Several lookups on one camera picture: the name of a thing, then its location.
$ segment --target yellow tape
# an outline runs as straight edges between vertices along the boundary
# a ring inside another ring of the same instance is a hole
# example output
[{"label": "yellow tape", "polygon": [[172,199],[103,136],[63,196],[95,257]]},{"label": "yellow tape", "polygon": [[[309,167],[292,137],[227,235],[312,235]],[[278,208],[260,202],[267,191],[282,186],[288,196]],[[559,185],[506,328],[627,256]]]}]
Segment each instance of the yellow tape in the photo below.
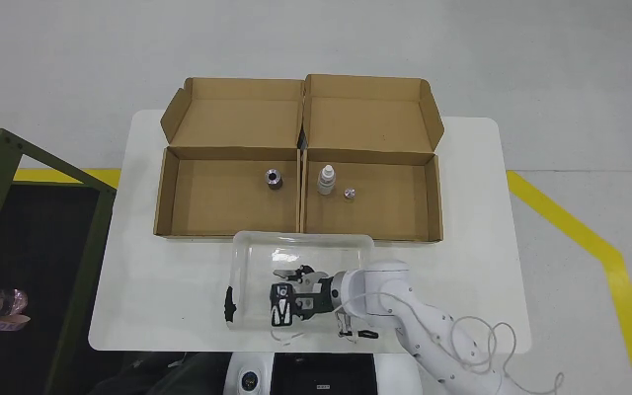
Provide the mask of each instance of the yellow tape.
[{"label": "yellow tape", "polygon": [[[111,187],[117,188],[119,186],[120,169],[83,169],[83,171]],[[54,169],[18,169],[13,181],[81,184],[72,177],[68,177]]]},{"label": "yellow tape", "polygon": [[632,362],[632,284],[623,255],[516,172],[507,172],[507,181],[514,195],[601,261]]}]

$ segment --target cardboard box lid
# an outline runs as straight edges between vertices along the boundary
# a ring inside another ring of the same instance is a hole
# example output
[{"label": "cardboard box lid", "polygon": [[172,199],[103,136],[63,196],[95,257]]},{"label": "cardboard box lid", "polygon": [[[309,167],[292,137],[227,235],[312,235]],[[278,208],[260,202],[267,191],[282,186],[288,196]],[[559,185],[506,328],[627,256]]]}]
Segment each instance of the cardboard box lid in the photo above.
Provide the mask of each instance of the cardboard box lid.
[{"label": "cardboard box lid", "polygon": [[188,78],[160,120],[174,147],[296,148],[301,80]]},{"label": "cardboard box lid", "polygon": [[308,149],[430,153],[443,136],[423,79],[310,74],[305,96]]}]

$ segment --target metal nut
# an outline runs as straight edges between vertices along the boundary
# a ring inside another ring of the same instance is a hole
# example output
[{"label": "metal nut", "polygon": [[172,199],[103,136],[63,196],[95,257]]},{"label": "metal nut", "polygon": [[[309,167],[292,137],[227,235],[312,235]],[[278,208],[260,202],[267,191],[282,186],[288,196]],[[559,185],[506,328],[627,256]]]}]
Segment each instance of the metal nut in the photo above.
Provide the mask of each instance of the metal nut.
[{"label": "metal nut", "polygon": [[269,169],[266,172],[266,183],[271,190],[279,190],[283,186],[283,178],[277,169]]},{"label": "metal nut", "polygon": [[349,200],[356,198],[356,190],[353,188],[345,189],[345,198]]}]

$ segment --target small white bottle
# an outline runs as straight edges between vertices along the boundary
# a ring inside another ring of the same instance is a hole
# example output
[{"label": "small white bottle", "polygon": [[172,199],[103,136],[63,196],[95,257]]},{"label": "small white bottle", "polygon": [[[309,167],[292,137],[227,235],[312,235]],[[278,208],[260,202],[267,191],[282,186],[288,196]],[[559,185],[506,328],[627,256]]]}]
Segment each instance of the small white bottle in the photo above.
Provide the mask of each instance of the small white bottle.
[{"label": "small white bottle", "polygon": [[318,174],[318,193],[328,195],[336,184],[336,172],[332,165],[327,165]]}]

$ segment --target cardboard box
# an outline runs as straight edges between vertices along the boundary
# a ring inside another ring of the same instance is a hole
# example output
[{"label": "cardboard box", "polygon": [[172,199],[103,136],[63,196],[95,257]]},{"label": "cardboard box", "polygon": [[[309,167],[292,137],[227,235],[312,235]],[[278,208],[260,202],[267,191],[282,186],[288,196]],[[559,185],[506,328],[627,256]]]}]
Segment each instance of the cardboard box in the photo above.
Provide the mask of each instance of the cardboard box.
[{"label": "cardboard box", "polygon": [[[373,239],[443,237],[438,158],[443,124],[427,81],[309,75],[305,82],[301,232]],[[317,192],[327,164],[328,196]],[[345,200],[354,188],[354,200]]]},{"label": "cardboard box", "polygon": [[[297,232],[303,81],[189,78],[161,119],[165,148],[154,234]],[[265,173],[281,172],[268,188]]]}]

